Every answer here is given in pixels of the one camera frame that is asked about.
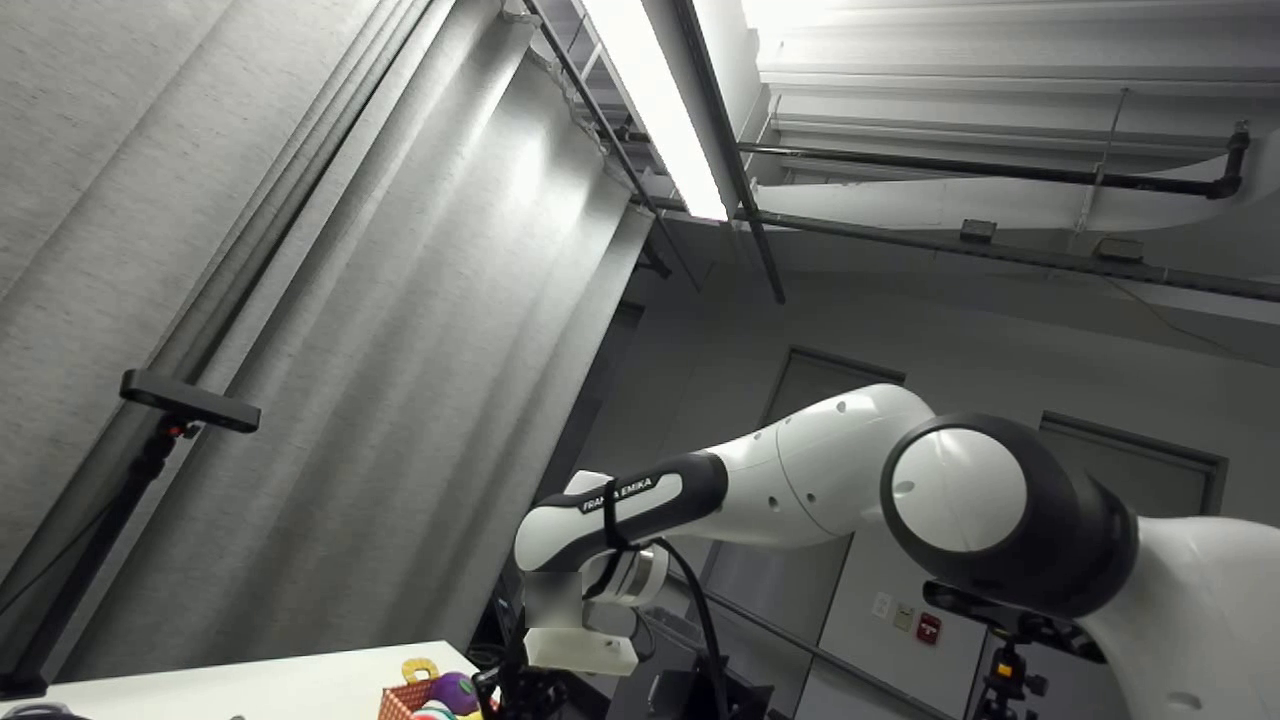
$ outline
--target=table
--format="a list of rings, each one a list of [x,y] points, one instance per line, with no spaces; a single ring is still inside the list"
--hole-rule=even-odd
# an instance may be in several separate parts
[[[400,684],[400,661],[430,654],[439,672],[478,672],[453,645],[394,645],[328,654],[217,665],[151,674],[51,684],[43,698],[88,720],[376,720],[382,689]]]

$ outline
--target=wall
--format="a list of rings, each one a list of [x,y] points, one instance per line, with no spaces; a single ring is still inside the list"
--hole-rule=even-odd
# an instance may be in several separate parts
[[[1026,268],[969,277],[979,305],[917,294],[922,277],[965,279],[972,258],[899,258],[877,279],[790,273],[794,300],[778,309],[760,279],[735,268],[748,258],[728,234],[701,244],[720,244],[697,253],[697,258],[715,254],[703,290],[671,284],[650,305],[580,463],[630,472],[735,434],[769,409],[790,348],[817,348],[903,372],[935,412],[1000,412],[1026,424],[1063,412],[1218,453],[1230,460],[1225,510],[1280,519],[1280,488],[1272,488],[1280,372],[1272,363],[1176,345],[1169,327],[1144,327],[1156,325],[1144,309],[1118,311],[1118,305],[1109,325],[1091,325],[1087,311],[1109,311],[1097,289]],[[1055,305],[996,309],[1000,294],[1019,305],[1026,289],[1054,289]],[[834,669],[809,674],[802,710],[834,709],[834,689],[846,684],[858,684],[861,709],[907,710],[886,692],[877,698],[858,672],[834,674]]]

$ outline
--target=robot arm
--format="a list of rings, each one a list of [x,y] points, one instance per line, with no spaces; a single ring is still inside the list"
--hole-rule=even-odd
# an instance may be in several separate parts
[[[1280,716],[1275,528],[1136,519],[1032,426],[935,418],[891,383],[641,477],[580,472],[523,514],[515,569],[538,597],[646,606],[669,569],[650,534],[802,546],[877,506],[950,586],[1082,619],[1136,720]]]

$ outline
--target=ceiling light fixture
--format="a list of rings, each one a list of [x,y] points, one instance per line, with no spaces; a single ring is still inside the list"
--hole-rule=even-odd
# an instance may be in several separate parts
[[[690,217],[728,221],[711,159],[691,126],[671,65],[654,33],[646,0],[580,0],[613,75],[650,126],[682,189]]]

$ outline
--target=table surface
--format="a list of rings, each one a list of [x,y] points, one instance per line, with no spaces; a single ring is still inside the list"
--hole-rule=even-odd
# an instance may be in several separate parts
[[[453,645],[394,645],[364,650],[217,665],[151,674],[51,684],[43,698],[88,720],[376,720],[382,692],[400,684],[400,665],[430,654],[439,672],[478,672]]]

